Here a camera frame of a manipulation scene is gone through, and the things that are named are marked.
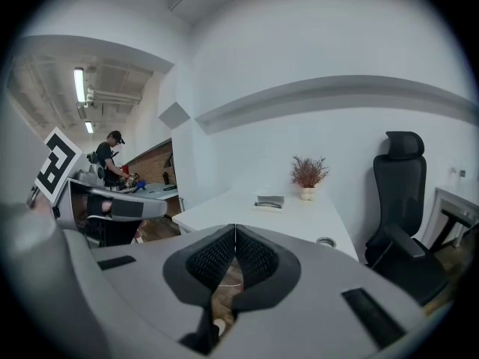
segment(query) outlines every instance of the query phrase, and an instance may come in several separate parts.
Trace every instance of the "black cap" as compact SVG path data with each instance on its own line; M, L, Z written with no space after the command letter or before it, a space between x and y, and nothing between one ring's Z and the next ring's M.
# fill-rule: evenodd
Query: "black cap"
M114 130L113 132L110 132L110 134L108 135L109 136L112 136L113 139L115 139L119 144L123 144L125 145L125 141L123 141L122 137L121 137L121 133L117 130Z

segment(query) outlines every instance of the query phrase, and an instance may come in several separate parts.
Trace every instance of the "man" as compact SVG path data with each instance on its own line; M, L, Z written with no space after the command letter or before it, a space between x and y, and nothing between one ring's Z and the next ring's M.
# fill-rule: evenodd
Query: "man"
M117 130L110 132L106 141L98 145L97 157L102 168L105 169L105 186L116 186L120 177L125 180L129 178L129 175L124 173L120 168L115 166L112 158L112 148L118 144L125 144L121 137L121 133Z

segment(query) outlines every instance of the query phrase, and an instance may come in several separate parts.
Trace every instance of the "ceiling light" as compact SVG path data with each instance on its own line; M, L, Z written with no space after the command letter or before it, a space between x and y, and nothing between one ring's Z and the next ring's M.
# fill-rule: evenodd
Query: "ceiling light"
M83 87L83 68L75 68L73 71L75 79L76 98L78 102L85 102L85 88Z
M93 133L93 126L90 121L85 121L85 126L87 127L88 133Z

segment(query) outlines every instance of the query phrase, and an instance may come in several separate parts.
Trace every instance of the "chair headrest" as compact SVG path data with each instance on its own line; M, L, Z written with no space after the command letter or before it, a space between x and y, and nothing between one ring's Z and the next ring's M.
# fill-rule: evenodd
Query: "chair headrest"
M424 142L414 132L386 132L390 159L413 159L424 153Z

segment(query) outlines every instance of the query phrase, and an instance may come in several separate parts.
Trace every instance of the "black office chair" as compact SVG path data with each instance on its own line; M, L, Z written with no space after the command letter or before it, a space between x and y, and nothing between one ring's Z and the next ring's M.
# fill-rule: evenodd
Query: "black office chair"
M386 132L388 154L374 159L381 202L379 229L367 241L368 265L419 304L426 304L446 286L440 262L417 239L421 226L426 160L424 143L414 132Z

